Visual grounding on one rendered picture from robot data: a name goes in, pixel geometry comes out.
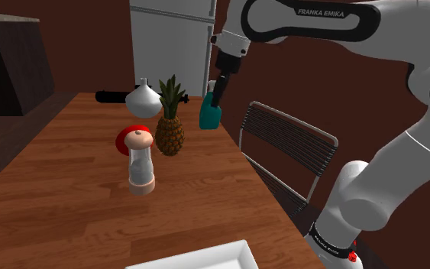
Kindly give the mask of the white refrigerator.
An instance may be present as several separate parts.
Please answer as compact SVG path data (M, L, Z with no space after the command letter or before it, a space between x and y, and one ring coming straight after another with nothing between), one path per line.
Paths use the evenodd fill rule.
M207 92L217 0L129 0L135 81L172 76L189 96Z

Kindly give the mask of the metal chair with black slats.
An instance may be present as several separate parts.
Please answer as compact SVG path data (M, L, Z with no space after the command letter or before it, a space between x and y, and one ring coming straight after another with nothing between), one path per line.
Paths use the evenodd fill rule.
M315 175L308 195L303 196L245 154L284 212L290 218L299 214L309 204L319 178L338 149L338 139L320 128L257 101L247 107L239 131L238 147L242 147L244 133L267 142Z

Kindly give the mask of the red round object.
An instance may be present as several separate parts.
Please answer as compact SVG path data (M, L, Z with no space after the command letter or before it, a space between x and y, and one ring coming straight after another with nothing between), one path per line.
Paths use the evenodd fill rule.
M115 146L121 154L126 156L129 155L129 149L125 144L124 139L132 131L146 131L150 134L150 129L145 125L131 125L123 129L115 139Z

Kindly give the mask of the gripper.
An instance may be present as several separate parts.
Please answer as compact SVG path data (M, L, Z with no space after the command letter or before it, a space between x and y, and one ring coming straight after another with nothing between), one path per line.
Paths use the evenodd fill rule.
M228 85L231 74L238 73L241 66L241 58L225 53L222 50L218 51L215 67L220 71L220 75L215 81L215 86L212 91L211 107L217 108L224 91Z

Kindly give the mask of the black rolling pin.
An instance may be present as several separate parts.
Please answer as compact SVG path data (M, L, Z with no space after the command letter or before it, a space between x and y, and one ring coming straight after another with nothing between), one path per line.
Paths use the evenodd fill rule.
M100 103L125 103L125 99L130 94L133 94L134 97L154 97L157 96L157 100L160 98L163 98L162 93L148 93L148 94L142 94L136 93L136 92L109 92L109 91L98 91L95 93L95 99L97 102Z

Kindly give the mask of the clear pepper grinder, tan top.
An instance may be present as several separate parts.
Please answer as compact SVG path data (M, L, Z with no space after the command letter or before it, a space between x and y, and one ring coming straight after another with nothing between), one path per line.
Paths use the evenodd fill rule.
M124 139L129 150L129 190L136 196L147 195L155 187L152 142L151 133L140 130L129 132Z

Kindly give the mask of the teal bottle with white cap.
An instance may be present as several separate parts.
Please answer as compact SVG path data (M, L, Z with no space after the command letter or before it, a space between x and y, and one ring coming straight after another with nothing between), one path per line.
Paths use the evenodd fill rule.
M199 113L199 127L202 130L217 129L221 120L221 108L219 106L212 107L213 90L215 88L215 80L208 81L208 91L202 101Z

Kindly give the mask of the dark cabinet with grey top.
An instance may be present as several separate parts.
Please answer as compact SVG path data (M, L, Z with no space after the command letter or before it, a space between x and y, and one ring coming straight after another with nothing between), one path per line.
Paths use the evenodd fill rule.
M0 116L22 116L54 93L40 21L0 14Z

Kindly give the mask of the wooden table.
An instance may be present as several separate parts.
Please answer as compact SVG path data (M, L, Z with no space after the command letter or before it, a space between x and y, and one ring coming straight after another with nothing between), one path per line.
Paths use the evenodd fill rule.
M153 150L156 186L130 193L122 104L77 95L0 173L0 269L124 269L244 239L259 269L323 269L223 128L182 104L183 149Z

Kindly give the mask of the white rectangular tray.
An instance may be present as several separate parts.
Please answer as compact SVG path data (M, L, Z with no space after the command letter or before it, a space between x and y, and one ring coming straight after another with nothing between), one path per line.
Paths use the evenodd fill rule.
M259 269L246 240L127 266L125 269Z

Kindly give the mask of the pineapple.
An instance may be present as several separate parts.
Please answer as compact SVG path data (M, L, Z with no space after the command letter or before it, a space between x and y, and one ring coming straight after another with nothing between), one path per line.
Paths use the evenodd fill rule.
M166 83L160 80L159 84L163 94L160 97L163 116L157 123L155 143L163 155L174 156L181 150L185 140L183 124L177 115L179 100L185 94L185 90L179 90L181 84L176 84L175 75Z

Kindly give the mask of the white round vase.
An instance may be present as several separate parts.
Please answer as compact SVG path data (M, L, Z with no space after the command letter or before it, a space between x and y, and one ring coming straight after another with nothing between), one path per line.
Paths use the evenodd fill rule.
M147 84L147 78L141 78L141 84L125 97L128 111L138 118L152 118L162 109L160 95Z

